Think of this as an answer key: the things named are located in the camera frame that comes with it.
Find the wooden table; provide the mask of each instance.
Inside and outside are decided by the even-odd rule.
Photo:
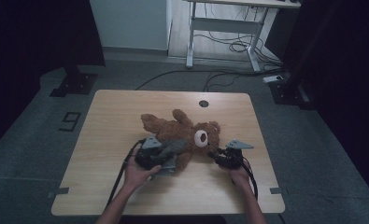
[[[192,68],[193,61],[193,33],[195,30],[200,31],[214,31],[236,34],[253,35],[251,44],[247,49],[248,57],[250,59],[252,68],[255,72],[261,72],[258,65],[257,55],[255,49],[260,38],[261,31],[265,22],[268,9],[270,7],[276,8],[299,8],[301,4],[297,1],[292,3],[290,0],[185,0],[192,2],[192,17],[190,26],[190,42],[187,48],[187,62],[186,66]],[[238,21],[238,20],[222,20],[215,18],[197,18],[195,17],[196,3],[211,3],[224,5],[239,5],[249,7],[265,7],[263,15],[259,21]]]
[[[208,101],[201,107],[200,101]],[[245,93],[179,91],[98,91],[83,124],[61,188],[52,206],[55,216],[100,215],[122,161],[133,144],[149,136],[140,115],[173,119],[182,109],[194,122],[215,120],[221,126],[220,147],[233,139],[252,144],[243,150],[259,188],[264,213],[282,213],[285,205],[278,188],[250,98]],[[131,197],[124,215],[199,215],[244,213],[240,193],[229,176],[206,156],[194,156],[188,167],[173,176],[145,183]]]

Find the gray carpet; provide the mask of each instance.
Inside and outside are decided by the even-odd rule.
[[[196,65],[193,70],[218,69]],[[41,90],[0,140],[0,223],[93,223],[97,217],[55,217],[49,193],[59,188],[92,97],[97,90],[134,90],[164,72],[185,70],[178,63],[106,61],[106,68],[84,66],[99,74],[90,95],[49,97],[64,70],[41,78]],[[141,90],[202,91],[209,73],[159,77]],[[276,105],[260,77],[238,77],[210,91],[246,92],[251,97],[277,181],[283,188],[286,223],[369,223],[369,188],[316,111]],[[234,76],[213,80],[230,84]],[[61,132],[66,112],[80,112],[73,132]],[[224,216],[245,223],[243,215]],[[269,223],[283,223],[266,215]]]

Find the forearm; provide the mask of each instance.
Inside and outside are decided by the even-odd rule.
[[[257,203],[256,197],[253,194],[250,184],[239,187],[245,199],[246,219],[248,224],[263,224],[267,223],[260,206]]]
[[[123,186],[115,198],[108,205],[103,214],[97,219],[97,224],[119,223],[123,210],[135,189]]]

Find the teddy bear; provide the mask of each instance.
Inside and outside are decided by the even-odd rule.
[[[151,114],[141,115],[144,129],[154,133],[158,141],[169,140],[187,141],[187,144],[176,159],[176,170],[183,170],[190,161],[192,154],[200,152],[207,155],[215,152],[220,143],[220,126],[216,121],[202,122],[193,125],[192,121],[180,109],[172,111],[175,120],[159,119]]]

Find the white wall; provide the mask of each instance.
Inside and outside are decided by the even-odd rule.
[[[167,50],[172,0],[91,0],[103,47]]]

